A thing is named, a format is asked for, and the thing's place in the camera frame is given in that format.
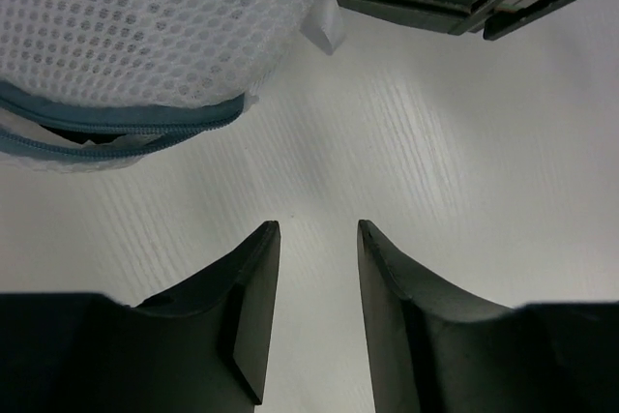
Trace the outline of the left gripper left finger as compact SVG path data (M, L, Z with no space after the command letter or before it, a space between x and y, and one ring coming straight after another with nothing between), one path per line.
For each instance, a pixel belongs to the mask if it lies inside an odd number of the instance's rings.
M280 226L262 223L131 307L93 292L1 297L5 412L252 412L264 399Z

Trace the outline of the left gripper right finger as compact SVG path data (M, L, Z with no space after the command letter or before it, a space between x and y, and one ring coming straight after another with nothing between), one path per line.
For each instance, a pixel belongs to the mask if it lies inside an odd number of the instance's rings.
M358 224L358 270L379 412L614 412L618 306L468 292Z

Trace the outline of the white mesh laundry bag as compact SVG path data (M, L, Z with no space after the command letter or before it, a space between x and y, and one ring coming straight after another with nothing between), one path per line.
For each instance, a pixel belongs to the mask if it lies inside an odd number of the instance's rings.
M337 0L1 0L1 160L114 169L227 126L297 34L334 52Z

